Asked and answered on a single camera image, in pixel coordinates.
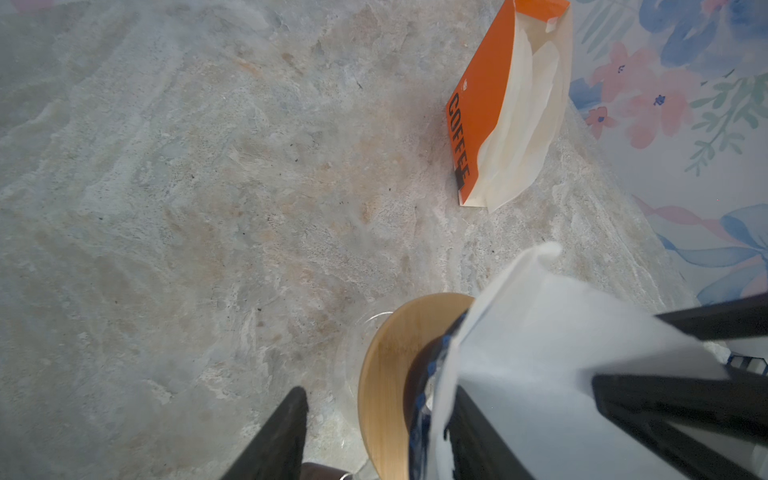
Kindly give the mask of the blue glass dripper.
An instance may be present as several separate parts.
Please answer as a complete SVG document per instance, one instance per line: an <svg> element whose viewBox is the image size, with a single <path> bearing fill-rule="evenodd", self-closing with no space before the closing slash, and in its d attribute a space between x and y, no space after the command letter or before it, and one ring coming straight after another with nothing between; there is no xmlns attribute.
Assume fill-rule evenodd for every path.
<svg viewBox="0 0 768 480"><path fill-rule="evenodd" d="M417 354L406 376L403 413L408 429L410 479L424 478L437 376L447 356L450 341L466 315L467 311L463 312L443 334L430 341Z"/></svg>

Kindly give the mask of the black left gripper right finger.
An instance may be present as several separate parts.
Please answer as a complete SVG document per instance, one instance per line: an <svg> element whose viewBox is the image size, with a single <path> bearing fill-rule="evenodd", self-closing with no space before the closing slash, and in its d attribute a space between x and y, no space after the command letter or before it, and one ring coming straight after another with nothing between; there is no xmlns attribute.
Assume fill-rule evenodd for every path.
<svg viewBox="0 0 768 480"><path fill-rule="evenodd" d="M534 479L461 386L456 390L447 433L454 479Z"/></svg>

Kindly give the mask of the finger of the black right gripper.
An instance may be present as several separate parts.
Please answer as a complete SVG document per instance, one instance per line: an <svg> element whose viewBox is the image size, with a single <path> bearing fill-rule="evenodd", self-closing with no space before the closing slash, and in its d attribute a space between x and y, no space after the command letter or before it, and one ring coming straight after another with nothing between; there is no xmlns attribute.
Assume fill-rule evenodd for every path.
<svg viewBox="0 0 768 480"><path fill-rule="evenodd" d="M598 411L690 479L757 475L680 431L677 424L767 445L767 378L726 368L721 380L596 375Z"/></svg>
<svg viewBox="0 0 768 480"><path fill-rule="evenodd" d="M767 294L667 312L657 318L702 341L766 337Z"/></svg>

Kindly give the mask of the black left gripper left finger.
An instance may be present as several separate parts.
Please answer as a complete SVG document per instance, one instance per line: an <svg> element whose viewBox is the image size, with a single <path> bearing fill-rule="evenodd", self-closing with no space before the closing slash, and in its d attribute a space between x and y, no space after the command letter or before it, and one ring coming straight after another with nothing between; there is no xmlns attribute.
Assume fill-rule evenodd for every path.
<svg viewBox="0 0 768 480"><path fill-rule="evenodd" d="M292 388L221 479L299 479L307 415L306 391Z"/></svg>

